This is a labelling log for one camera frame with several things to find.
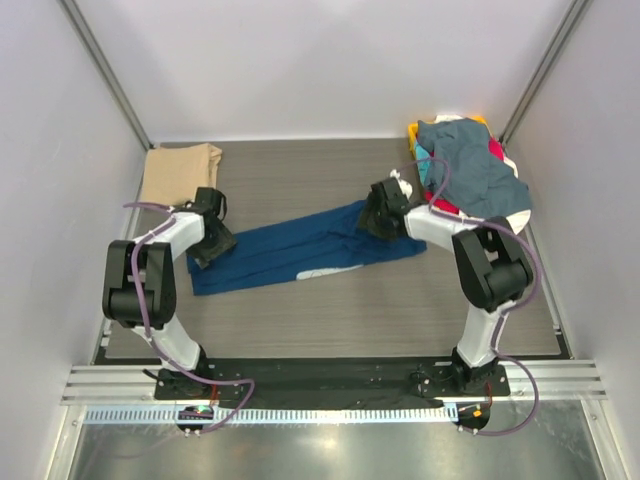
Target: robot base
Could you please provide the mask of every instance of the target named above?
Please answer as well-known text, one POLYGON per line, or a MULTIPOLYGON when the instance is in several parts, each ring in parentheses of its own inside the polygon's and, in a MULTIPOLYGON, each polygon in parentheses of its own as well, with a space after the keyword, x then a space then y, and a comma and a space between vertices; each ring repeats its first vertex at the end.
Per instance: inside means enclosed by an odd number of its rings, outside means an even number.
MULTIPOLYGON (((202 348, 196 368, 192 371, 202 378, 212 379, 209 361, 202 348)), ((153 398, 156 400, 200 400, 211 397, 211 385, 196 382, 183 373, 162 368, 156 378, 156 389, 153 398)))
POLYGON ((412 374, 416 393, 423 398, 508 397, 511 395, 507 374, 502 365, 477 380, 460 383, 454 365, 424 366, 412 374))

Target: cable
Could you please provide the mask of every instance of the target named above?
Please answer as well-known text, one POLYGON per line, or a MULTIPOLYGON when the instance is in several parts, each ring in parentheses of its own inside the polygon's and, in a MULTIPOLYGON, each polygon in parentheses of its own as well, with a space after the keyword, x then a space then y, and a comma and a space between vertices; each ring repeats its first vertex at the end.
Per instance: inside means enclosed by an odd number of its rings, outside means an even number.
POLYGON ((436 163, 441 163, 442 165, 444 165, 445 168, 445 176, 442 182, 442 185, 440 185, 440 187, 436 190, 436 192, 433 194, 433 197, 431 198, 431 200, 429 201, 429 211, 434 214, 437 217, 440 218, 444 218, 446 220, 451 220, 460 224, 467 224, 467 225, 477 225, 477 226, 482 226, 482 227, 489 227, 495 230, 498 230, 508 236, 510 236, 511 238, 513 238, 516 242, 518 242, 520 244, 520 246, 527 252, 527 254, 529 255, 529 257, 531 258, 531 261, 533 262, 533 270, 534 270, 534 281, 533 281, 533 288, 531 289, 531 292, 529 293, 529 295, 522 301, 516 303, 515 305, 512 305, 510 307, 505 308, 501 314, 500 317, 498 318, 498 322, 496 323, 496 328, 493 331, 493 334, 491 336, 491 350, 493 351, 494 355, 502 361, 506 361, 506 362, 510 362, 513 363, 514 365, 520 367, 520 369, 522 369, 522 371, 525 373, 525 375, 529 378, 529 381, 531 382, 531 387, 533 389, 533 407, 531 408, 531 412, 529 413, 529 415, 527 415, 527 418, 525 418, 520 424, 516 425, 515 427, 512 428, 508 428, 506 430, 498 430, 498 431, 484 431, 484 430, 472 430, 470 428, 467 427, 463 427, 463 429, 469 433, 473 433, 474 435, 482 435, 485 437, 500 437, 503 435, 509 435, 511 433, 516 433, 520 430, 522 430, 524 427, 526 427, 527 425, 529 425, 529 423, 531 423, 533 421, 533 418, 536 416, 536 414, 538 413, 538 410, 540 409, 540 391, 538 389, 538 384, 536 383, 536 379, 534 378, 533 374, 531 373, 531 371, 527 368, 527 366, 525 364, 523 364, 520 360, 510 357, 508 355, 504 355, 502 353, 500 353, 498 351, 498 340, 500 339, 500 333, 502 332, 502 328, 504 326, 504 322, 507 319, 507 315, 510 312, 513 312, 515 310, 518 310, 520 308, 523 308, 525 306, 527 306, 529 303, 531 303, 531 301, 534 299, 534 297, 538 294, 538 291, 540 290, 540 284, 541 284, 541 275, 542 275, 542 264, 540 263, 540 259, 538 258, 538 256, 536 255, 536 253, 533 251, 533 249, 531 248, 531 246, 522 238, 520 238, 518 235, 516 235, 511 229, 506 228, 502 225, 498 225, 496 223, 493 222, 489 222, 486 220, 479 220, 479 219, 475 219, 475 218, 461 218, 457 215, 453 215, 453 214, 449 214, 446 212, 443 212, 441 210, 439 210, 438 208, 434 207, 434 203, 435 201, 440 197, 440 195, 442 194, 442 192, 444 191, 445 187, 447 186, 447 184, 449 183, 449 180, 451 178, 451 168, 449 167, 449 163, 446 160, 443 160, 441 158, 437 158, 437 157, 429 157, 429 158, 425 158, 425 159, 419 159, 419 160, 414 160, 412 162, 409 162, 405 165, 403 165, 400 168, 397 168, 396 170, 399 172, 401 170, 405 170, 413 165, 417 165, 419 163, 427 163, 427 162, 436 162, 436 163))
MULTIPOLYGON (((149 203, 128 203, 125 205, 130 208, 146 208, 149 210, 163 211, 166 213, 170 213, 172 208, 167 205, 159 205, 159 204, 149 204, 149 203)), ((136 288, 136 293, 138 295, 138 304, 140 305, 140 314, 142 315, 142 323, 144 325, 144 333, 149 341, 149 345, 156 352, 156 355, 160 357, 160 359, 164 360, 166 363, 171 365, 178 372, 182 373, 184 376, 194 380, 196 382, 203 383, 205 385, 215 385, 215 386, 237 386, 237 385, 249 385, 249 391, 244 396, 244 398, 238 403, 238 406, 234 408, 229 414, 213 425, 210 425, 206 428, 200 430, 200 433, 209 433, 213 432, 227 422, 229 422, 244 406, 247 404, 251 396, 253 395, 253 391, 255 389, 255 381, 252 378, 241 378, 238 380, 210 380, 208 378, 200 377, 198 375, 193 374, 189 370, 185 369, 182 365, 174 361, 170 358, 166 353, 162 351, 162 349, 158 346, 155 339, 153 338, 153 334, 151 332, 151 320, 149 318, 149 310, 147 309, 147 304, 144 296, 144 288, 142 286, 142 280, 140 279, 140 269, 138 267, 138 255, 140 254, 140 250, 142 247, 148 243, 150 240, 158 236, 159 234, 167 231, 171 227, 176 224, 176 219, 174 217, 170 217, 162 225, 156 227, 151 230, 149 233, 144 235, 133 248, 133 252, 131 253, 131 275, 133 276, 133 283, 136 288)))

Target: tan towel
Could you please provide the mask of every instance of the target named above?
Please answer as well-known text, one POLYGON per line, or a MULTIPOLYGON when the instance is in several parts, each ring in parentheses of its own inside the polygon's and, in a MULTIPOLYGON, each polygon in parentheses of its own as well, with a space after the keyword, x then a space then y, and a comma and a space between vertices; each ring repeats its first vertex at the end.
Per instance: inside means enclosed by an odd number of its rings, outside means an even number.
POLYGON ((187 148, 149 150, 140 201, 180 205, 193 200, 198 187, 215 187, 222 150, 209 143, 187 148))

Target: clothing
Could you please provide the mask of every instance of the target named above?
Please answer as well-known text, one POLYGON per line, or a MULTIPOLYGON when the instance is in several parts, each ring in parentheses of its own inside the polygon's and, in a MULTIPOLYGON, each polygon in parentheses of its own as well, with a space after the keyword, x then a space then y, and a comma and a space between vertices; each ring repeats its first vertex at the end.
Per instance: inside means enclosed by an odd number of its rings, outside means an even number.
MULTIPOLYGON (((531 209, 527 185, 489 152, 485 125, 467 118, 436 124, 419 121, 417 139, 425 150, 449 163, 451 178, 442 195, 466 214, 507 217, 531 209)), ((445 171, 440 163, 429 167, 428 190, 442 185, 445 171)))
MULTIPOLYGON (((427 200, 427 202, 430 202, 433 198, 433 193, 429 191, 424 192, 424 198, 427 200)), ((436 201, 433 202, 433 205, 435 207, 438 207, 443 212, 453 213, 454 215, 458 215, 460 213, 460 209, 458 207, 447 202, 444 198, 442 198, 442 196, 437 198, 436 201)))
POLYGON ((504 152, 502 151, 502 145, 500 145, 500 142, 493 137, 489 139, 489 151, 504 162, 504 152))
POLYGON ((417 255, 424 242, 356 228, 364 201, 236 234, 235 249, 200 269, 187 257, 194 295, 259 287, 417 255))
POLYGON ((436 115, 436 119, 433 121, 433 123, 452 122, 453 120, 462 120, 463 118, 466 117, 462 117, 457 114, 441 113, 440 115, 436 115))
POLYGON ((144 166, 141 202, 183 205, 198 187, 215 187, 222 150, 209 143, 187 148, 149 150, 144 166))
MULTIPOLYGON (((427 152, 424 148, 422 148, 418 143, 415 145, 416 151, 416 160, 426 160, 431 158, 429 152, 427 152)), ((420 177, 420 183, 424 185, 424 182, 427 179, 427 172, 429 171, 429 165, 431 162, 418 162, 418 176, 420 177)))
MULTIPOLYGON (((511 159, 504 157, 504 164, 513 170, 513 174, 516 177, 518 176, 518 167, 516 167, 516 164, 511 159)), ((482 220, 482 218, 470 217, 464 212, 460 212, 459 215, 461 218, 473 218, 474 220, 482 220)), ((511 229, 515 234, 518 234, 522 230, 524 230, 524 227, 527 226, 530 219, 531 219, 531 210, 522 210, 520 212, 513 213, 507 217, 507 221, 509 222, 509 225, 511 225, 511 229)))

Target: metal frame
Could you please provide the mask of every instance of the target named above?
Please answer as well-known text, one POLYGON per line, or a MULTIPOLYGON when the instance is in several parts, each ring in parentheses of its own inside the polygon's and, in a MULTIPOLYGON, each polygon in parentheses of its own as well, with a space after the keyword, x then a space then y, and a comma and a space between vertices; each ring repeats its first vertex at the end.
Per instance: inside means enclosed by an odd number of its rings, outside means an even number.
MULTIPOLYGON (((524 363, 536 378, 541 400, 606 399, 600 375, 592 360, 530 360, 524 363)), ((503 365, 513 393, 509 397, 496 397, 494 401, 532 400, 531 383, 524 372, 510 363, 503 365)), ((143 374, 143 368, 155 373, 159 366, 73 367, 61 403, 84 406, 166 404, 154 400, 155 380, 143 374)), ((476 400, 483 401, 484 397, 446 398, 448 402, 476 400)))
POLYGON ((551 314, 551 320, 553 321, 553 329, 556 334, 556 340, 558 341, 558 345, 560 346, 561 351, 563 347, 566 348, 566 354, 569 356, 571 360, 574 359, 573 352, 571 351, 571 335, 570 332, 567 334, 567 329, 564 327, 562 322, 562 315, 560 315, 560 310, 558 308, 558 303, 556 301, 556 297, 554 289, 551 286, 549 281, 549 276, 545 272, 545 262, 542 260, 542 256, 540 255, 540 249, 538 248, 538 242, 536 241, 536 236, 534 233, 534 229, 531 226, 531 223, 528 223, 524 228, 524 231, 527 235, 527 240, 531 245, 531 248, 536 255, 540 259, 540 264, 542 265, 543 275, 541 279, 542 284, 542 293, 544 294, 544 298, 547 301, 547 306, 549 307, 549 313, 551 314))
POLYGON ((107 57, 102 52, 100 44, 93 35, 91 28, 89 28, 78 4, 75 0, 58 0, 58 3, 67 15, 69 23, 80 37, 80 41, 84 45, 87 54, 96 66, 96 69, 111 92, 111 95, 113 95, 113 99, 116 104, 120 107, 120 110, 133 130, 133 133, 138 138, 142 147, 145 150, 149 150, 152 146, 149 136, 145 132, 142 123, 140 123, 138 115, 129 102, 127 95, 124 93, 122 86, 120 86, 120 82, 118 81, 116 74, 113 73, 109 62, 107 61, 107 57))
MULTIPOLYGON (((569 38, 591 5, 591 1, 592 0, 573 0, 568 8, 539 66, 500 136, 500 141, 504 145, 508 144, 520 125, 532 101, 540 91, 544 81, 548 78, 553 66, 564 50, 569 38)), ((88 55, 94 62, 134 134, 143 148, 149 150, 152 147, 152 143, 122 89, 120 82, 109 65, 98 41, 82 15, 76 0, 58 0, 58 3, 85 46, 88 55)), ((136 225, 137 212, 134 210, 128 217, 125 234, 127 238, 133 236, 136 225)), ((533 235, 530 235, 530 238, 535 248, 535 238, 533 235)), ((543 287, 550 309, 552 310, 556 333, 562 335, 561 322, 552 289, 550 285, 546 283, 543 287)), ((105 322, 103 324, 102 336, 97 341, 96 350, 99 350, 100 346, 106 346, 109 334, 110 322, 105 322)), ((525 361, 524 363, 531 369, 538 381, 542 401, 582 401, 597 453, 607 478, 628 478, 628 472, 620 457, 615 433, 607 418, 611 407, 594 362, 591 360, 571 359, 531 360, 525 361)), ((529 380, 518 367, 511 364, 505 364, 505 367, 514 393, 510 397, 498 397, 495 400, 530 401, 532 399, 532 391, 529 380)), ((66 415, 60 428, 57 447, 51 458, 48 475, 49 480, 63 480, 68 477, 76 448, 80 441, 81 427, 84 424, 85 416, 91 409, 100 408, 106 404, 111 405, 111 408, 115 409, 118 409, 119 406, 122 409, 144 409, 194 403, 158 402, 154 400, 153 391, 155 382, 141 373, 142 368, 144 368, 144 366, 141 365, 93 365, 72 368, 62 398, 62 405, 66 408, 66 415)), ((159 365, 151 365, 147 366, 147 368, 151 371, 156 371, 159 365)), ((463 401, 463 399, 448 398, 447 401, 455 402, 463 401)), ((418 415, 414 417, 413 420, 420 421, 420 418, 423 418, 424 421, 426 417, 420 417, 418 415)), ((367 421, 367 417, 364 416, 359 418, 359 420, 367 421)))
POLYGON ((511 118, 509 118, 502 135, 500 135, 500 142, 503 145, 507 145, 509 140, 511 140, 511 137, 513 137, 513 134, 520 125, 520 122, 522 122, 522 119, 529 110, 531 103, 540 91, 545 80, 549 77, 551 70, 567 46, 569 39, 574 34, 580 20, 582 20, 589 6, 591 6, 592 1, 593 0, 573 0, 569 6, 569 9, 560 22, 551 43, 542 56, 540 64, 536 68, 527 88, 520 97, 520 100, 511 114, 511 118))
POLYGON ((80 433, 86 407, 73 405, 66 407, 66 414, 58 434, 56 448, 49 463, 48 480, 67 480, 73 466, 73 459, 80 442, 80 433))
MULTIPOLYGON (((540 390, 541 401, 579 400, 594 444, 607 478, 630 478, 621 458, 618 443, 607 418, 610 409, 600 375, 592 360, 530 360, 525 365, 531 370, 540 390)), ((531 384, 516 365, 504 363, 512 394, 496 397, 496 402, 522 402, 533 398, 531 384)), ((81 426, 87 424, 172 423, 182 405, 202 401, 157 401, 153 398, 155 381, 142 373, 142 368, 155 372, 157 365, 78 366, 73 367, 64 390, 62 405, 67 414, 58 440, 49 480, 66 479, 70 473, 81 426)), ((388 423, 388 422, 443 422, 451 420, 455 411, 452 403, 482 401, 484 398, 446 398, 445 407, 438 411, 398 410, 379 412, 316 412, 290 411, 246 412, 237 425, 309 423, 388 423)))

